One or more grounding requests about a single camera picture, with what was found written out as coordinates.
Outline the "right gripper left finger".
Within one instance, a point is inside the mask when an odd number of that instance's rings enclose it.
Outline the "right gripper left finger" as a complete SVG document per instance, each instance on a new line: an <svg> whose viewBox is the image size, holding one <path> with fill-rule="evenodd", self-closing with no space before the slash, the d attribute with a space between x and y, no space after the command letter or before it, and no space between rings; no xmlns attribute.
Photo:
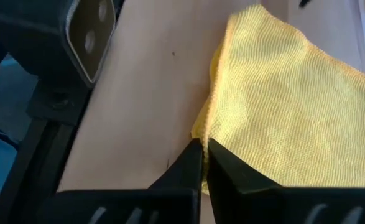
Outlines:
<svg viewBox="0 0 365 224"><path fill-rule="evenodd" d="M71 190L37 212L37 224L199 224L203 148L193 139L148 189Z"/></svg>

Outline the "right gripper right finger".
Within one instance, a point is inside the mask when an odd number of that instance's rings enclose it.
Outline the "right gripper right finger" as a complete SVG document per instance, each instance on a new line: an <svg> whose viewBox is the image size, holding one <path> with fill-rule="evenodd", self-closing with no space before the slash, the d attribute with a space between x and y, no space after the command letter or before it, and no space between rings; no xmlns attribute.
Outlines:
<svg viewBox="0 0 365 224"><path fill-rule="evenodd" d="M216 224L365 224L365 188L283 187L214 139L208 158Z"/></svg>

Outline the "yellow microfiber towel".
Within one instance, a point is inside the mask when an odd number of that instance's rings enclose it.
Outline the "yellow microfiber towel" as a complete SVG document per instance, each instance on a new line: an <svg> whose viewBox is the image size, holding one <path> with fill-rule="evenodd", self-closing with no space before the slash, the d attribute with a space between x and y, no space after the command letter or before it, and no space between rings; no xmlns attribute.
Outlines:
<svg viewBox="0 0 365 224"><path fill-rule="evenodd" d="M229 17L193 138L284 186L365 187L365 73L255 4Z"/></svg>

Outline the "black aluminium rail frame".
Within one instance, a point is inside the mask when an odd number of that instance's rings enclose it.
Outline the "black aluminium rail frame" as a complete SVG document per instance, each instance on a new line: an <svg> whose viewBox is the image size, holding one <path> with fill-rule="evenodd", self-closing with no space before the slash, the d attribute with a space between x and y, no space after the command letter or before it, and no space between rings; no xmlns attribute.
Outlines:
<svg viewBox="0 0 365 224"><path fill-rule="evenodd" d="M32 122L22 142L0 130L0 153L16 156L0 185L0 224L34 224L43 202L55 193L91 90L76 68L53 48L33 47L16 60L32 66L39 81L27 112Z"/></svg>

